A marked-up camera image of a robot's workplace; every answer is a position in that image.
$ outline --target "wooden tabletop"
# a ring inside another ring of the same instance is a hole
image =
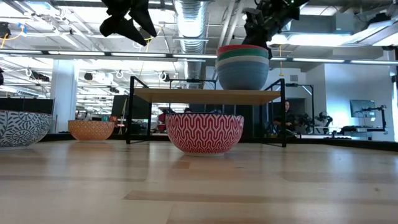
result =
[[[215,105],[264,105],[278,97],[279,91],[190,90],[137,88],[134,94],[149,103],[200,103]]]

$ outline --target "ceiling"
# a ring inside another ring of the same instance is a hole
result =
[[[159,4],[159,1],[149,1],[152,5]],[[171,7],[172,2],[165,0],[166,6]],[[211,1],[206,13],[206,54],[215,54],[218,48],[221,32],[223,29],[223,15],[230,4],[230,0]],[[254,1],[247,0],[244,7],[255,7]],[[359,16],[366,12],[377,9],[391,10],[391,1],[388,0],[311,0],[305,6],[301,14],[305,16],[319,16],[328,18],[339,13],[358,13],[357,20],[362,20]],[[32,13],[43,14],[46,16],[27,16]],[[0,1],[0,22],[10,22],[11,37],[16,37],[21,31],[21,24],[25,27],[25,32],[18,38],[5,41],[4,49],[38,49],[38,50],[99,50],[108,52],[181,52],[178,37],[178,28],[175,23],[175,13],[173,10],[150,9],[150,16],[158,31],[158,37],[152,39],[147,47],[124,38],[120,35],[112,35],[104,38],[99,27],[108,18],[106,8],[100,0],[87,1]],[[238,15],[237,26],[234,30],[234,38],[230,44],[240,44],[245,37],[243,25],[245,20]],[[289,32],[282,33],[287,37]],[[273,53],[281,56],[291,57],[336,57],[336,47],[320,47],[308,45],[284,44],[273,46]],[[351,58],[374,59],[380,57],[382,50],[380,47],[346,47],[339,48],[338,56],[347,55]],[[162,72],[168,73],[174,78],[184,78],[182,62],[156,62],[156,61],[121,61],[121,60],[76,60],[81,68],[79,85],[105,85],[107,83],[84,79],[86,72],[104,72],[113,75],[112,85],[128,86],[129,76],[136,75],[150,86],[165,86],[169,84],[159,79]],[[34,70],[51,78],[52,75],[51,58],[22,58],[22,57],[0,57],[0,66],[5,70],[6,83],[43,83],[28,77],[29,70]],[[280,66],[279,62],[274,62],[271,67]],[[284,63],[285,68],[308,69],[306,63]],[[39,92],[46,95],[50,91],[47,86],[21,86],[22,90]],[[107,88],[80,88],[79,94],[110,94]]]

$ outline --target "ceiling duct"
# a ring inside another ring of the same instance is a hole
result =
[[[205,14],[207,2],[179,0],[175,1],[177,25],[180,37],[190,37],[194,40],[181,40],[182,52],[185,54],[203,54],[205,42]],[[201,62],[184,62],[186,79],[200,79]],[[188,85],[188,88],[198,88],[197,85]]]

